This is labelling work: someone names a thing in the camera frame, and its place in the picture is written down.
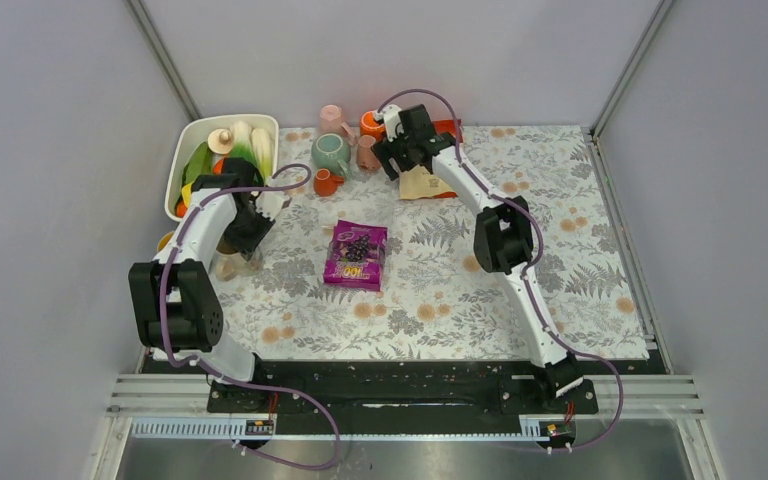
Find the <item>blue butterfly mug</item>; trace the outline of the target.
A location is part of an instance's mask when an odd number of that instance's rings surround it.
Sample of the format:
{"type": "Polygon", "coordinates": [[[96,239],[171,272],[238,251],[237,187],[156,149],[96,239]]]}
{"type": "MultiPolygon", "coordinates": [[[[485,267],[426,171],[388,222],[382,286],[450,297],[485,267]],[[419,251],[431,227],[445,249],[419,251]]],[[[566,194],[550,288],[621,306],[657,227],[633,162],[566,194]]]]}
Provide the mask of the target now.
{"type": "Polygon", "coordinates": [[[174,231],[170,231],[164,234],[156,245],[156,252],[161,252],[168,245],[173,236],[174,231]]]}

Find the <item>small orange cup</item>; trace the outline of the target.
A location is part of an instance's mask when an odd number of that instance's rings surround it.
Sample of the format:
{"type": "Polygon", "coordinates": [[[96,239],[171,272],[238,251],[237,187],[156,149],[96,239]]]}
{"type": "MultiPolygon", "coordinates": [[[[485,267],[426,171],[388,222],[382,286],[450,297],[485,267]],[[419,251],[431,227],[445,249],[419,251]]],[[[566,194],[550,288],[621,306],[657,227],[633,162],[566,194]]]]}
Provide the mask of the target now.
{"type": "Polygon", "coordinates": [[[344,184],[342,176],[332,173],[329,169],[320,168],[314,174],[313,190],[320,197],[334,195],[344,184]]]}

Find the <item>small pink cup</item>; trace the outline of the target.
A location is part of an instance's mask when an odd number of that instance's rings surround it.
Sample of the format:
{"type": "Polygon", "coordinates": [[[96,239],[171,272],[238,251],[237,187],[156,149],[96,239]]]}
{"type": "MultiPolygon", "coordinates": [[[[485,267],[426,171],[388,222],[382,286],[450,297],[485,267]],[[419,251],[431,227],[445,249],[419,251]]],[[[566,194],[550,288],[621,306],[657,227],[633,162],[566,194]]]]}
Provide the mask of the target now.
{"type": "Polygon", "coordinates": [[[371,135],[362,135],[357,141],[356,163],[358,167],[367,172],[377,172],[381,169],[380,161],[372,151],[376,139],[371,135]]]}

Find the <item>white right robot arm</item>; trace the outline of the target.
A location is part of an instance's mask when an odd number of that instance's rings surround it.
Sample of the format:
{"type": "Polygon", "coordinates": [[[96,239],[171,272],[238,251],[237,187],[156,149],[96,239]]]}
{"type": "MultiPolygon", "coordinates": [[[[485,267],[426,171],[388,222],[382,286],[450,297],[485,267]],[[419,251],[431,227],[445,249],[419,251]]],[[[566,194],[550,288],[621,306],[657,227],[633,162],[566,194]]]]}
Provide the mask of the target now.
{"type": "Polygon", "coordinates": [[[531,363],[536,366],[535,402],[557,412],[583,383],[575,354],[559,339],[537,283],[535,266],[542,254],[542,234],[528,203],[491,185],[461,151],[460,138],[439,133],[423,105],[402,109],[389,104],[373,113],[385,137],[372,151],[387,176],[423,168],[453,190],[475,215],[473,255],[506,292],[511,309],[528,334],[531,363]]]}

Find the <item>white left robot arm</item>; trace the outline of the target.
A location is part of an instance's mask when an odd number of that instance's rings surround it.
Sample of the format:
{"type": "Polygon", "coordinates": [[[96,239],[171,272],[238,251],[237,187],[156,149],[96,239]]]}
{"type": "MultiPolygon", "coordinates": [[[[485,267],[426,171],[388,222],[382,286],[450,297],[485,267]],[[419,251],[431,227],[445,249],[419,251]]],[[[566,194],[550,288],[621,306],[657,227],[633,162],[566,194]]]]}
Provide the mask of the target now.
{"type": "Polygon", "coordinates": [[[257,256],[282,208],[264,185],[258,168],[242,158],[226,159],[218,174],[199,175],[171,239],[128,274],[140,342],[175,367],[200,366],[233,384],[232,398],[248,411],[267,404],[271,387],[255,374],[257,355],[225,335],[209,270],[220,244],[243,261],[257,256]]]}

